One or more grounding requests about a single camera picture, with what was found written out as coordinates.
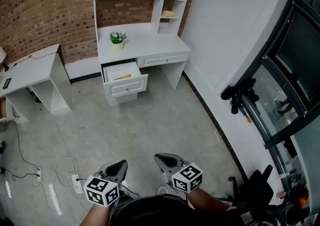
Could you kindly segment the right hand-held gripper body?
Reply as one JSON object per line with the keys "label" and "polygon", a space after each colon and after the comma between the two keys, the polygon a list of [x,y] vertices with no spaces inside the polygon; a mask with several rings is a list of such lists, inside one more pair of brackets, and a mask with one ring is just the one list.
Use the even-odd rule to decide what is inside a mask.
{"label": "right hand-held gripper body", "polygon": [[175,191],[191,193],[203,182],[203,170],[194,162],[184,165],[179,171],[168,177],[167,185]]}

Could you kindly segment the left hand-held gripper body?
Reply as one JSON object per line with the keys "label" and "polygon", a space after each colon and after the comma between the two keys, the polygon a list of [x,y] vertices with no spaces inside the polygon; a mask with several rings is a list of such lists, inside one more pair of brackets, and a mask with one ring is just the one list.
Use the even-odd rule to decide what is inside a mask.
{"label": "left hand-held gripper body", "polygon": [[120,198],[120,185],[111,181],[105,170],[90,175],[83,185],[87,200],[95,205],[109,207]]}

